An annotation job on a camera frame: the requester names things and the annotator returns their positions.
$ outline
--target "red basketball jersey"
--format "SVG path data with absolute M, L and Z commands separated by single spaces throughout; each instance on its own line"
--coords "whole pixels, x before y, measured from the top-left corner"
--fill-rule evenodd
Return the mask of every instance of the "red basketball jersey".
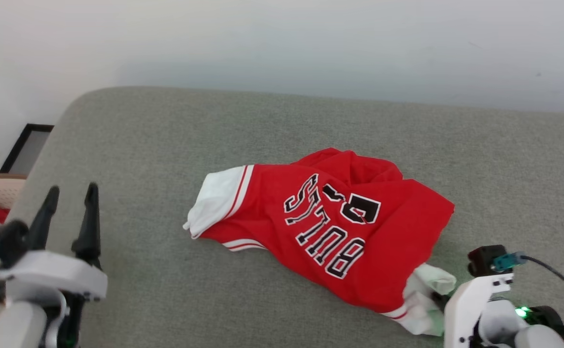
M 394 163 L 328 148 L 209 174 L 185 228 L 231 251 L 267 249 L 349 304 L 396 319 L 453 211 Z

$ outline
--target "green led light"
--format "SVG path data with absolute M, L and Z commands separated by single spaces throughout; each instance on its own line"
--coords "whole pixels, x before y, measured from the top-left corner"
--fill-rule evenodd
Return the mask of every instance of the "green led light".
M 518 316 L 523 318 L 523 319 L 527 317 L 527 311 L 525 311 L 524 308 L 527 308 L 527 307 L 516 308 L 516 314 L 518 314 Z

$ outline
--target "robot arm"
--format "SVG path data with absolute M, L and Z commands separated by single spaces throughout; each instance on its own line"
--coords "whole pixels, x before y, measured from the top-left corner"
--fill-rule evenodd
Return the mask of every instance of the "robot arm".
M 89 185 L 75 258 L 45 250 L 58 194 L 50 189 L 30 231 L 18 221 L 0 227 L 0 348 L 76 348 L 85 303 L 105 299 L 98 187 Z
M 564 348 L 564 325 L 551 307 L 516 308 L 494 298 L 510 290 L 512 268 L 527 260 L 564 275 L 523 253 L 507 254 L 503 245 L 479 247 L 469 260 L 476 278 L 462 284 L 445 306 L 445 348 Z

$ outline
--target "gray couch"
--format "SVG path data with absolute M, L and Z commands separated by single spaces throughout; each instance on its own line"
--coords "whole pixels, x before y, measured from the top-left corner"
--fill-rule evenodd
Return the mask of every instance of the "gray couch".
M 181 228 L 205 174 L 288 163 L 326 147 L 388 159 L 456 212 L 430 260 L 470 279 L 480 245 L 524 250 L 564 271 L 564 114 L 128 87 L 77 99 L 11 218 L 30 223 L 51 185 L 48 249 L 70 255 L 90 181 L 100 187 L 108 298 L 85 308 L 84 348 L 441 347 L 343 303 L 266 251 L 231 253 Z M 517 269 L 518 304 L 564 317 L 564 284 Z

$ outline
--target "black frame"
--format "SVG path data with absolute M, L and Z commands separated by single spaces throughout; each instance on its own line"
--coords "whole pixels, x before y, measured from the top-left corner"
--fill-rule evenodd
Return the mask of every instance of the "black frame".
M 50 125 L 36 125 L 34 123 L 28 123 L 24 127 L 24 130 L 22 130 L 22 133 L 19 135 L 19 138 L 15 142 L 15 145 L 13 146 L 11 152 L 9 152 L 9 156 L 7 156 L 5 163 L 3 163 L 3 166 L 0 168 L 0 174 L 9 173 L 9 171 L 13 166 L 13 163 L 15 163 L 15 160 L 17 159 L 17 156 L 19 156 L 19 152 L 22 150 L 24 144 L 28 140 L 30 133 L 32 132 L 49 133 L 52 131 L 53 128 L 54 126 L 50 126 Z

